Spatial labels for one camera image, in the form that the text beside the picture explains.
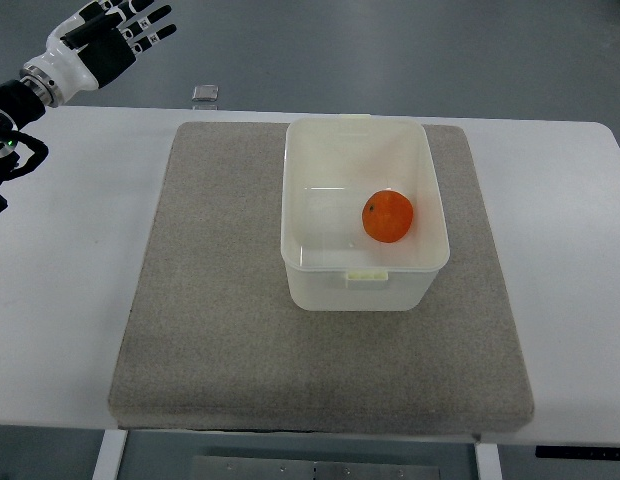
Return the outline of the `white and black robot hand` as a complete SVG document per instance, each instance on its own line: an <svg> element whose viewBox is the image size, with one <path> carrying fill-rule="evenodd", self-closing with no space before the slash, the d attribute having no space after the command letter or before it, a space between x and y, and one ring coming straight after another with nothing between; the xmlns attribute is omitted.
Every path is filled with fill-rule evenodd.
<svg viewBox="0 0 620 480"><path fill-rule="evenodd" d="M101 89L176 32L161 23L171 11L153 1L91 1L49 34L45 52L22 67L20 82L48 107Z"/></svg>

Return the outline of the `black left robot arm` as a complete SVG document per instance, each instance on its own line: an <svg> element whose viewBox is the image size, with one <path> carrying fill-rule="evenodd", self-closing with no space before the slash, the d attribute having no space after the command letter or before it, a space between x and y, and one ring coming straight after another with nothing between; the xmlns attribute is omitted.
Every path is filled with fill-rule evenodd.
<svg viewBox="0 0 620 480"><path fill-rule="evenodd" d="M46 91L31 80L0 85L0 187L32 173L47 158L47 145L22 129L44 115L48 99ZM0 194L0 214L7 207Z"/></svg>

